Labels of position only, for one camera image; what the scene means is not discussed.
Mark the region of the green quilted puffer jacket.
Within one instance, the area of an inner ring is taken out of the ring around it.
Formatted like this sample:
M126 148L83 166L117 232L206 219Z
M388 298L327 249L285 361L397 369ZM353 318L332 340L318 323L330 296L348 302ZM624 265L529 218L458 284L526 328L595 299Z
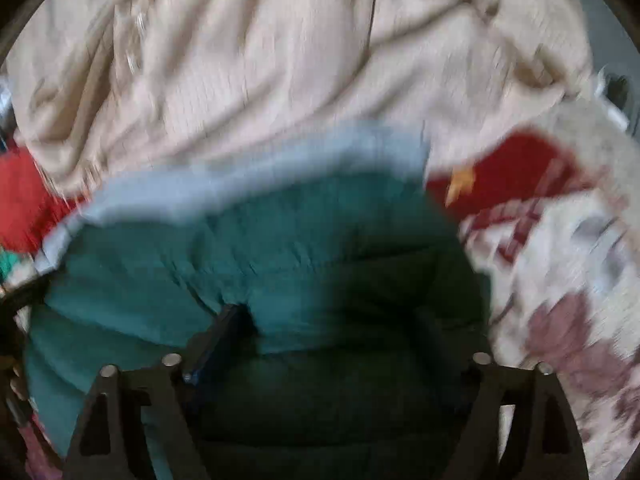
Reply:
M85 226L32 308L25 372L60 453L99 368L156 363L247 307L198 387L217 479L437 479L488 347L480 281L419 185L327 177L180 226Z

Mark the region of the teal green cloth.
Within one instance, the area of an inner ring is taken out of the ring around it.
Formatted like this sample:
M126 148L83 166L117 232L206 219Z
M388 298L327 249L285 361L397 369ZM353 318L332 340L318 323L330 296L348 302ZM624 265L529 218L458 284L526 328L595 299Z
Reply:
M14 266L22 261L20 254L0 248L0 282L3 283L11 274Z

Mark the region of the floral white red bedspread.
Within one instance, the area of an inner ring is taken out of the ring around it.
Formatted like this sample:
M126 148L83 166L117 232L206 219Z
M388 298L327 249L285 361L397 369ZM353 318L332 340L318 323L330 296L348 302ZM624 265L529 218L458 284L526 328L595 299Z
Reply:
M533 128L507 133L463 165L425 167L420 186L456 229L486 304L484 351L499 365L558 376L582 440L587 479L639 474L639 204L608 190L591 169L596 148L636 168L639 152L618 133L595 136L584 113L570 118L584 141ZM299 185L329 176L294 183ZM257 196L284 190L270 191ZM1 292L1 474L65 479L25 372L32 308L61 270L32 262Z

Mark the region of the red ruffled pillow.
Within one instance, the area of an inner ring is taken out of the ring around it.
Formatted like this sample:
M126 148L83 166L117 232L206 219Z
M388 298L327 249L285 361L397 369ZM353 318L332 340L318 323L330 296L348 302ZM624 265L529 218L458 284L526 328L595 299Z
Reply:
M0 236L10 252L33 254L43 239L80 204L85 196L52 194L27 148L1 156Z

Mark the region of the light blue folded garment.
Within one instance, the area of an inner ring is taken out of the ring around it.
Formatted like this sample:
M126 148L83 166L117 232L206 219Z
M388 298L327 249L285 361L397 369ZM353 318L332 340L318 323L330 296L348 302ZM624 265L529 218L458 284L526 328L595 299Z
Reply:
M87 205L47 235L35 267L40 273L57 268L83 226L128 220L184 223L199 214L224 211L250 196L330 174L380 170L421 183L430 151L430 138L423 131L351 122L258 148L228 162L123 174L102 185Z

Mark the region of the beige embroidered blanket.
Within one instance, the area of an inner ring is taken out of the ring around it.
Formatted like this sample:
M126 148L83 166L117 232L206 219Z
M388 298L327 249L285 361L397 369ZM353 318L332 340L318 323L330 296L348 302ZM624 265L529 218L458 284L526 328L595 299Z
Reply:
M579 0L44 0L6 71L66 196L361 118L431 136L446 165L593 74Z

